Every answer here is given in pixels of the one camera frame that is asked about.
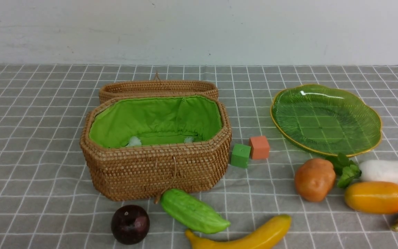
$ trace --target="white wall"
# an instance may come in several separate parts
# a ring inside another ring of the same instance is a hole
[[[398,0],[0,0],[0,63],[398,64]]]

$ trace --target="brown potato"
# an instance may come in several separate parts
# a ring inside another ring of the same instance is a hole
[[[294,185],[298,194],[309,202],[324,200],[334,187],[336,172],[333,164],[322,158],[306,161],[294,176]]]

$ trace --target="woven rattan basket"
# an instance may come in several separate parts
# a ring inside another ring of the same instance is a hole
[[[201,142],[105,148],[89,137],[96,115],[117,101],[188,96],[185,93],[112,98],[90,112],[82,131],[80,146],[95,188],[110,200],[124,201],[155,197],[168,187],[191,193],[215,186],[228,167],[231,125],[221,102],[204,93],[196,95],[217,104],[222,122],[222,129],[212,139]]]
[[[160,80],[158,74],[152,81],[124,81],[106,84],[99,89],[99,102],[122,97],[152,95],[157,93],[176,94],[184,93],[195,95],[205,94],[211,98],[218,99],[218,88],[215,84],[206,81],[190,80]]]

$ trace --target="grid tablecloth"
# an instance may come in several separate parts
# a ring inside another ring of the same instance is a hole
[[[275,249],[398,249],[388,224],[398,215],[356,213],[333,189],[309,203],[293,185],[295,170],[312,157],[284,140],[269,116],[272,98],[284,88],[316,83],[342,88],[373,107],[384,124],[383,141],[364,159],[398,160],[398,66],[102,66],[0,65],[0,248],[2,249],[188,249],[185,227],[149,200],[112,202],[92,185],[79,148],[98,89],[114,81],[207,80],[217,84],[227,107],[234,143],[251,136],[270,142],[268,160],[248,169],[230,166],[210,191],[194,196],[232,225],[207,237],[241,238],[278,213],[292,227]],[[137,204],[150,216],[150,232],[134,246],[117,243],[112,214]]]

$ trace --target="plum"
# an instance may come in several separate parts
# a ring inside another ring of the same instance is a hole
[[[150,218],[138,205],[120,207],[112,217],[112,233],[117,241],[125,245],[141,242],[150,229]]]

